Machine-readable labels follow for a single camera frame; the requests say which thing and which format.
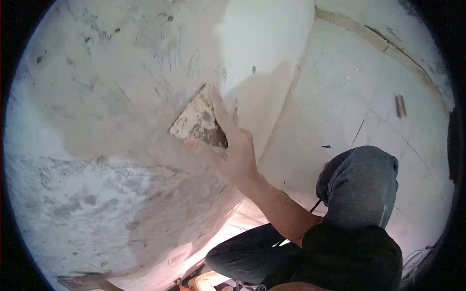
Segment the white floor covering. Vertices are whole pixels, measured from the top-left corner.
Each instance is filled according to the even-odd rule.
[[[260,170],[310,209],[318,201],[315,183],[327,161],[353,147],[377,146],[399,160],[387,233],[405,261],[414,251],[434,246],[445,228],[454,187],[448,180],[448,117],[438,100],[402,65],[326,21],[314,24],[306,54]],[[402,119],[396,116],[398,94],[406,104]],[[326,207],[321,203],[314,213],[323,216]],[[214,239],[223,241],[266,222],[246,200]]]

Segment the fingers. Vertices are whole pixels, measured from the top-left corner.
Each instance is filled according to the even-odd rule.
[[[233,123],[230,115],[225,109],[222,97],[214,86],[209,88],[209,98],[213,106],[215,118],[217,119],[217,122],[222,128],[223,132],[225,132],[226,138],[229,140],[229,137],[231,138],[237,134],[240,131],[240,128]]]
[[[206,160],[210,167],[217,167],[217,153],[205,142],[197,139],[190,139],[184,142],[184,147],[194,151],[202,159]]]

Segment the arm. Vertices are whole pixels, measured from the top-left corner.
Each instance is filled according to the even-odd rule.
[[[259,207],[281,235],[302,247],[304,234],[318,224],[319,218],[267,182],[257,170],[252,134],[231,121],[215,88],[209,96],[228,148],[216,153],[199,140],[188,140],[185,147],[206,159],[211,169]]]

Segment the forearm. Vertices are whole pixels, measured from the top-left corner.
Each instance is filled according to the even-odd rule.
[[[124,291],[123,289],[116,287],[115,285],[113,285],[109,281],[103,282],[102,290],[105,290],[105,291]]]
[[[242,183],[239,190],[259,207],[281,235],[300,247],[306,232],[319,222],[319,217],[270,185],[260,174]]]

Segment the hand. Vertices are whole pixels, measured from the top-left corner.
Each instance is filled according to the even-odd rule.
[[[200,140],[186,140],[185,147],[193,149],[211,169],[241,191],[248,183],[262,177],[257,171],[253,135],[233,123],[215,87],[209,89],[209,97],[215,118],[228,140],[228,148],[217,153]]]
[[[190,286],[189,288],[179,286],[179,291],[194,291],[194,287]]]

